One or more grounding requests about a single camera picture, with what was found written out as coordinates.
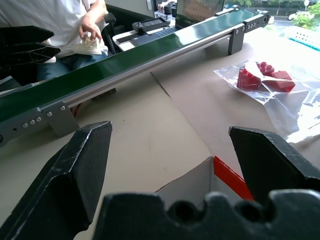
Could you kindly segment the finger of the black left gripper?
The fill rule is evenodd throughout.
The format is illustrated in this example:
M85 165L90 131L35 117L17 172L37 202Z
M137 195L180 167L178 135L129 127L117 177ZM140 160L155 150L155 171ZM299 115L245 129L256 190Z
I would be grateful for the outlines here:
M55 34L47 29L37 26L18 26L0 28L0 47L17 44L42 43Z
M7 73L15 67L44 63L60 52L59 47L38 42L0 47L0 73Z

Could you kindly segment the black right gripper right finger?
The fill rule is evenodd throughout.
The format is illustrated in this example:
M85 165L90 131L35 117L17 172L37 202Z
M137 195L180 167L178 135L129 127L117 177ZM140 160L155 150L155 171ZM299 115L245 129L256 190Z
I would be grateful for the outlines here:
M320 193L320 169L274 132L231 126L228 131L243 178L254 200L266 202L273 190Z

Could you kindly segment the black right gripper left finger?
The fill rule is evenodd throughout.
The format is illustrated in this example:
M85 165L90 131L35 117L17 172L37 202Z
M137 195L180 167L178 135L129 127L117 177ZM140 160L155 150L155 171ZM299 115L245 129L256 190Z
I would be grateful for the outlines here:
M0 240L74 240L92 224L112 123L88 124L44 165L0 227Z

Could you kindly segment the white canvas sneaker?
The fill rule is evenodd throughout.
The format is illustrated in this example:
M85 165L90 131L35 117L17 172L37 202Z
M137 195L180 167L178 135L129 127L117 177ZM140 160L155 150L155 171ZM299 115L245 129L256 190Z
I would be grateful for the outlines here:
M71 50L80 55L102 55L102 53L108 54L109 49L101 44L98 38L91 39L90 36L85 34L81 42L72 46Z

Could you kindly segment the green conveyor belt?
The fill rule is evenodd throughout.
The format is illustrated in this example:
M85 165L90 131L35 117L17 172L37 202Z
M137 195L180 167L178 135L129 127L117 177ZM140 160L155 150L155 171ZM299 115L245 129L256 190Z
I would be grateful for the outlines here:
M270 16L268 11L255 13L233 6L84 68L9 91L0 96L0 147L45 125L51 126L58 137L64 137L79 128L71 107L224 39L229 39L227 52L237 53L243 47L245 34L265 27Z

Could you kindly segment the person's bare hand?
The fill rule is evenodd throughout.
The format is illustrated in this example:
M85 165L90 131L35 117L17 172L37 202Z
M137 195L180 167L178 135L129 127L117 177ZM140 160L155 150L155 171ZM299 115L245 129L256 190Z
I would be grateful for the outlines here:
M101 41L102 36L97 23L103 19L104 15L105 11L91 9L82 17L79 27L79 36L82 40L86 38L86 33L90 33L91 40L98 39L99 42Z

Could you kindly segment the person in white shirt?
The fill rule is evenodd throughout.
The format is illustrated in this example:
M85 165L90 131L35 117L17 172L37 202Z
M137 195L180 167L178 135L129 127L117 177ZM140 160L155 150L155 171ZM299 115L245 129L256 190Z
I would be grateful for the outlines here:
M0 0L0 28L35 26L54 33L44 41L60 48L52 60L37 65L38 82L60 77L108 57L76 54L71 50L82 39L79 28L83 16L95 0ZM100 33L106 26L104 18L96 23Z

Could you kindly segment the clear plastic bag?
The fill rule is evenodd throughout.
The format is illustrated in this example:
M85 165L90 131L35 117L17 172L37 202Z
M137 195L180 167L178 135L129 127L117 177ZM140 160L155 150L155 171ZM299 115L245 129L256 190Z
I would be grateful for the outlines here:
M278 92L270 88L272 80L264 80L258 90L242 90L237 87L239 70L245 69L248 61L222 67L214 73L234 90L262 104L276 131L288 143L320 137L320 70L267 62L288 72L295 87L290 92Z

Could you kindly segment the flat red building brick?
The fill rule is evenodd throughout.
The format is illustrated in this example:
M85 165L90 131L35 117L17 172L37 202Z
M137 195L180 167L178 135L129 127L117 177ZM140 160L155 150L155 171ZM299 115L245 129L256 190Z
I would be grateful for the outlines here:
M270 83L273 91L289 93L295 86L295 82L286 71L272 72L271 76L276 79Z

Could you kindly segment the black chair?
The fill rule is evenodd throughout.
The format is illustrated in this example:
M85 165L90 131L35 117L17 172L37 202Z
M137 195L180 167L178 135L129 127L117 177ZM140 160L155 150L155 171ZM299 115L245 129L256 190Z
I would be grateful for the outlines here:
M113 37L115 34L114 24L116 23L115 16L110 12L104 15L104 22L106 26L103 28L101 34L104 43L108 47L108 51L111 52L112 55L116 55L120 52L120 48L113 41Z

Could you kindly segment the large red building brick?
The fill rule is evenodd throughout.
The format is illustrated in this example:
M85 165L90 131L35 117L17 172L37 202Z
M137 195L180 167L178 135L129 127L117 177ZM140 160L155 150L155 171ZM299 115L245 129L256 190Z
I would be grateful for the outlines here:
M248 72L245 68L238 72L238 80L236 86L245 91L255 91L261 86L261 80Z

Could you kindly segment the small red building brick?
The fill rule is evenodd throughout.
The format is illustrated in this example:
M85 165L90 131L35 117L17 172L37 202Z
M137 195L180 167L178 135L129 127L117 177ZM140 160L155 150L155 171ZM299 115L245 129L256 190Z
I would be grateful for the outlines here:
M272 73L275 71L274 67L266 62L256 62L256 65L260 72L267 77L272 77Z

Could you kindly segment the bag of red bricks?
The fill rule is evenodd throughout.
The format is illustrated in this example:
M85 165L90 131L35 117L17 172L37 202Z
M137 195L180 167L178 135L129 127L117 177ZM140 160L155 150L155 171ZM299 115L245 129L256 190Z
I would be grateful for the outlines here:
M273 77L270 77L270 76L264 76L260 70L258 69L257 67L257 64L256 62L258 63L261 63L259 61L253 61L253 60L250 60L248 62L245 63L245 69L250 72L251 74L253 74L254 76L258 77L261 81L266 81L266 80L277 80L276 78L273 78ZM274 67L274 72L278 72L278 71L285 71L285 70L277 70L276 67Z

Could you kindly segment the black handheld controller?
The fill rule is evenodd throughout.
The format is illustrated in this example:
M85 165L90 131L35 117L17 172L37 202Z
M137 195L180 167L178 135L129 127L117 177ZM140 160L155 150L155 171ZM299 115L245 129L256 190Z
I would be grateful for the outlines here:
M138 35L145 35L149 31L157 30L160 28L168 27L171 21L163 19L162 17L147 19L140 22L134 22L132 28Z

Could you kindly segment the white and blue plastic basket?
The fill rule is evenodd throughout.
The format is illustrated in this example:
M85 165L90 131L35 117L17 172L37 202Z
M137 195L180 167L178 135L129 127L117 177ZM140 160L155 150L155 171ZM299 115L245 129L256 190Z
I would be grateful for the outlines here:
M298 26L289 26L280 36L320 52L320 31L313 31Z

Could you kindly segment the black cups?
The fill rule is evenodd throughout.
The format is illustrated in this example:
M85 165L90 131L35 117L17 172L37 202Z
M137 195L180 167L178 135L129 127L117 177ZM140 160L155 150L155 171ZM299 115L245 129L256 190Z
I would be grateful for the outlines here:
M162 7L163 13L165 15L171 15L173 13L174 7L176 7L176 6L177 6L177 3L173 2L173 1L169 1L169 2L165 3Z

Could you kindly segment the black laptop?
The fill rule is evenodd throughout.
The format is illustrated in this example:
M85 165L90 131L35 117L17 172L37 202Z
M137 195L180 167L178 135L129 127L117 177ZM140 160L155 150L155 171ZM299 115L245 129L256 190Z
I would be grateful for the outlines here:
M211 18L223 10L224 2L225 0L177 0L177 5L171 14L174 20L173 27L182 30ZM171 19L168 16L160 17L170 21L170 25L167 27L171 27Z

